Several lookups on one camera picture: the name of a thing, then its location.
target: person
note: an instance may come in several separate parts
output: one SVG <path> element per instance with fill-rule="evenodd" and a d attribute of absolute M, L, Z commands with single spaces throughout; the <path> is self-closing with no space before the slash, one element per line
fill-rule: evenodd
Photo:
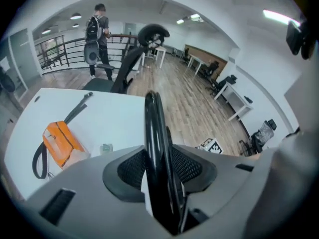
<path fill-rule="evenodd" d="M 102 33 L 100 39 L 98 40 L 99 43 L 99 55 L 103 64 L 109 65 L 109 57 L 108 57 L 108 47 L 107 47 L 107 40 L 106 38 L 110 38 L 109 32 L 109 19 L 105 16 L 105 6 L 102 3 L 99 3 L 94 8 L 94 16 L 96 16 L 100 20 L 101 27 L 104 29 L 104 33 Z M 91 78 L 95 78 L 95 66 L 90 65 L 90 73 Z M 111 69 L 104 69 L 108 79 L 112 80 L 112 70 Z"/>

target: desk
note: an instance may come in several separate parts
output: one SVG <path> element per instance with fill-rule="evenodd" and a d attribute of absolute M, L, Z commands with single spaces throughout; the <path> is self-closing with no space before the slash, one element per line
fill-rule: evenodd
<path fill-rule="evenodd" d="M 161 56 L 161 61 L 160 61 L 160 65 L 159 65 L 159 68 L 161 68 L 161 66 L 163 65 L 163 61 L 164 61 L 164 57 L 165 57 L 165 53 L 166 53 L 166 49 L 159 46 L 157 47 L 155 50 L 157 50 L 157 54 L 156 54 L 156 58 L 155 58 L 155 61 L 157 61 L 158 57 L 159 57 L 159 52 L 162 52 L 162 56 Z"/>
<path fill-rule="evenodd" d="M 196 57 L 196 56 L 190 54 L 190 60 L 189 60 L 187 69 L 193 65 L 194 60 L 196 60 L 196 61 L 199 63 L 198 66 L 197 66 L 195 75 L 198 73 L 198 71 L 199 71 L 199 69 L 200 69 L 200 67 L 201 67 L 202 65 L 209 66 L 207 63 L 205 63 L 204 61 L 202 61 L 200 58 L 198 58 L 198 57 Z"/>
<path fill-rule="evenodd" d="M 249 110 L 245 113 L 247 114 L 250 110 L 253 109 L 253 107 L 250 105 L 250 103 L 248 103 L 248 101 L 244 98 L 243 95 L 241 95 L 240 93 L 238 93 L 238 91 L 236 90 L 235 85 L 231 85 L 230 83 L 226 82 L 225 86 L 218 92 L 218 94 L 215 96 L 215 100 L 217 98 L 219 98 L 219 96 L 224 92 L 224 90 L 226 89 L 226 87 L 229 87 L 232 92 L 234 92 L 236 94 L 236 96 L 241 100 L 241 102 L 243 103 L 243 106 L 233 115 L 231 116 L 228 121 L 231 121 L 233 118 L 235 118 L 236 116 L 238 116 L 242 111 L 244 111 L 246 108 L 248 108 Z"/>
<path fill-rule="evenodd" d="M 64 120 L 86 93 L 88 91 L 40 89 L 22 112 L 4 161 L 25 199 L 49 180 L 37 179 L 32 171 L 32 159 L 42 143 L 42 133 L 50 122 Z M 114 151 L 144 145 L 144 103 L 143 97 L 93 91 L 85 103 L 87 108 L 68 127 L 91 157 L 100 155 L 99 147 L 103 143 L 111 143 Z M 62 171 L 50 155 L 48 171 L 55 176 Z"/>

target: railing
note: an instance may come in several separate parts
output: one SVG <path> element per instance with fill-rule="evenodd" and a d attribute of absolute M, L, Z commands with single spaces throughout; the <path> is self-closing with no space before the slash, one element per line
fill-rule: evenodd
<path fill-rule="evenodd" d="M 107 39 L 107 42 L 110 62 L 122 62 L 128 51 L 138 45 L 137 36 L 124 34 L 113 34 Z M 84 45 L 85 39 L 79 38 L 61 43 L 43 51 L 38 55 L 42 70 L 52 70 L 52 66 L 55 67 L 56 64 L 70 67 L 70 64 L 85 62 L 83 53 Z"/>

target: chair backrest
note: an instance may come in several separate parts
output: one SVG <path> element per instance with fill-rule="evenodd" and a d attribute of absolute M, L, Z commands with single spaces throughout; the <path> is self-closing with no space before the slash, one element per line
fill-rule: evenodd
<path fill-rule="evenodd" d="M 111 88 L 112 93 L 124 93 L 126 91 L 126 88 L 129 85 L 127 82 L 127 76 L 145 51 L 145 47 L 139 47 L 128 52 L 127 56 L 122 62 L 114 85 Z"/>

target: black backpack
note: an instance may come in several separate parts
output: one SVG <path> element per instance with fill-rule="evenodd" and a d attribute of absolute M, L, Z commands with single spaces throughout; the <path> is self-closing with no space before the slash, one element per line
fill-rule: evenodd
<path fill-rule="evenodd" d="M 97 41 L 100 39 L 103 29 L 101 27 L 100 16 L 92 16 L 87 22 L 85 31 L 85 41 Z"/>

